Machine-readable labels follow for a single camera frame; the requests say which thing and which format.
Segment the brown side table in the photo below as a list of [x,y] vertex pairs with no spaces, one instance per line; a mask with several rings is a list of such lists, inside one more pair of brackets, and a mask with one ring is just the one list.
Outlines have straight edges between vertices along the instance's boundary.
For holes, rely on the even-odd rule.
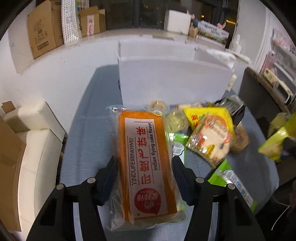
[[244,70],[238,96],[255,118],[272,119],[278,113],[291,113],[289,106],[280,100],[271,84],[250,67]]

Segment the perforated white panel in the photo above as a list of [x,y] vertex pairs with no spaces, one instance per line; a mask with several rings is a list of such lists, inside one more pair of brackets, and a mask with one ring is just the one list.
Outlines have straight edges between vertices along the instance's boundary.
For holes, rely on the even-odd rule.
[[61,1],[61,23],[64,44],[74,45],[79,41],[75,0]]

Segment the white plastic bottle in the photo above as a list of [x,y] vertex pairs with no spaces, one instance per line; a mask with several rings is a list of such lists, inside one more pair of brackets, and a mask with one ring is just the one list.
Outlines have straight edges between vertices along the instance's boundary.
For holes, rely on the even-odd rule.
[[233,37],[232,41],[230,42],[229,50],[233,51],[234,53],[240,54],[241,46],[239,42],[240,42],[240,35],[237,34]]

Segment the cream green chip bag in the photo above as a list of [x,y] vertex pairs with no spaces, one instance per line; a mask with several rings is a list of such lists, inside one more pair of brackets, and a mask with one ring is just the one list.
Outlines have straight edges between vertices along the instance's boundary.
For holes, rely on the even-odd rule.
[[275,162],[290,157],[295,159],[295,113],[279,113],[271,121],[267,140],[258,152]]

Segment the black grey snack bag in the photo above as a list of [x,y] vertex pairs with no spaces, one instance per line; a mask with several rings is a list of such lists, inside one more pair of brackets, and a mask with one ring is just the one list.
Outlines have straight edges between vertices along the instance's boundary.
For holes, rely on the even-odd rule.
[[215,101],[214,104],[229,111],[234,126],[238,126],[241,123],[246,104],[237,95],[224,97],[221,100]]

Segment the small open cardboard box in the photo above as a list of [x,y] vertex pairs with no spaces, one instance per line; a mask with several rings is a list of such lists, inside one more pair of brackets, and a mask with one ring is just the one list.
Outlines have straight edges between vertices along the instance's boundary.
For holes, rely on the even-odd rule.
[[82,9],[78,16],[81,25],[82,37],[106,31],[105,9],[99,9],[98,6]]

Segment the cream white sofa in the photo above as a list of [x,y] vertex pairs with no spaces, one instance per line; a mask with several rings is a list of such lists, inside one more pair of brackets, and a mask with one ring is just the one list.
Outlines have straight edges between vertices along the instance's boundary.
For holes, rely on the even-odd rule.
[[26,144],[18,177],[20,240],[29,231],[56,186],[57,168],[65,131],[45,101],[24,106],[4,116],[4,121]]

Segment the white open storage box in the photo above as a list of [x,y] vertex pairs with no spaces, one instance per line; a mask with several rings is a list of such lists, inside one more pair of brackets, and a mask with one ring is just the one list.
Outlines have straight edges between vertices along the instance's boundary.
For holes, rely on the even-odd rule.
[[216,53],[220,51],[189,42],[120,40],[117,57],[123,104],[160,100],[173,105],[220,99],[234,73]]

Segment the small round jelly cup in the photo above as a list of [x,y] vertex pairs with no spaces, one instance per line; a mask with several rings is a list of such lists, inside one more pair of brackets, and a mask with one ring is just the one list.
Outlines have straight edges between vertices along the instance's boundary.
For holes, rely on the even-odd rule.
[[160,100],[154,100],[149,103],[149,110],[150,111],[159,110],[162,113],[166,113],[168,111],[168,108],[165,102]]

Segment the green long snack pack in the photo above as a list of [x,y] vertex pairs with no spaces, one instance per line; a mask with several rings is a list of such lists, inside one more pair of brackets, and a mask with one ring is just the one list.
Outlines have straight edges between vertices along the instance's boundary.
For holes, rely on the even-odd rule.
[[234,184],[243,196],[252,212],[255,211],[257,202],[251,197],[242,181],[238,178],[231,166],[228,164],[227,159],[224,159],[219,167],[214,171],[212,176],[208,179],[212,185],[225,187],[227,184]]

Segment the long printed gift box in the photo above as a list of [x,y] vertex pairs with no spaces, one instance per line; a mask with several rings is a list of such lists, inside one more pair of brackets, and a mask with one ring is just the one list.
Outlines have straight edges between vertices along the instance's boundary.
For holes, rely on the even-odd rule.
[[229,33],[206,21],[198,22],[198,35],[226,45]]

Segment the round yellow noodle cake pack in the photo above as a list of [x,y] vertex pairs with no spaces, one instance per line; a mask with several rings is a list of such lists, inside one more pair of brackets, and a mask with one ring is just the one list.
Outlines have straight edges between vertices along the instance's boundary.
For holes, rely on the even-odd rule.
[[241,152],[248,146],[250,142],[249,137],[242,123],[236,126],[234,131],[235,131],[235,141],[233,142],[230,150],[232,152]]

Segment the small white orange snack bag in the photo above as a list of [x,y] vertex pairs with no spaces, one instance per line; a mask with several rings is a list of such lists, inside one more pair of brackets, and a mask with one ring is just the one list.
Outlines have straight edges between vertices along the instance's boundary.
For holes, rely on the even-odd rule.
[[231,117],[206,113],[189,137],[186,148],[215,169],[230,151],[235,138]]

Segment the large brown cardboard box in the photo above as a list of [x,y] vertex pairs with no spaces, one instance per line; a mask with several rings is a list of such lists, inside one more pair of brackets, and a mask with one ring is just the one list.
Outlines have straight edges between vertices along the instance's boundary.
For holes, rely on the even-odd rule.
[[28,15],[29,43],[33,58],[64,44],[61,1],[43,1]]

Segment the orange Indian flying cake pack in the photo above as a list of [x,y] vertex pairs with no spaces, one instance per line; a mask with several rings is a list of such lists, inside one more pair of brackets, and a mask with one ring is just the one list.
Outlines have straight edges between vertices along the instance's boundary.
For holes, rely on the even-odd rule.
[[118,176],[110,196],[110,230],[147,230],[186,219],[171,166],[163,112],[142,106],[107,108]]

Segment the white foam box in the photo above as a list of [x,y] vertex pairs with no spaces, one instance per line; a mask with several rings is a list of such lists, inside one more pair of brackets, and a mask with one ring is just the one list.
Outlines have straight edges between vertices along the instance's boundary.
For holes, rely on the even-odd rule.
[[167,32],[188,35],[191,15],[180,11],[167,10],[165,12],[164,30]]

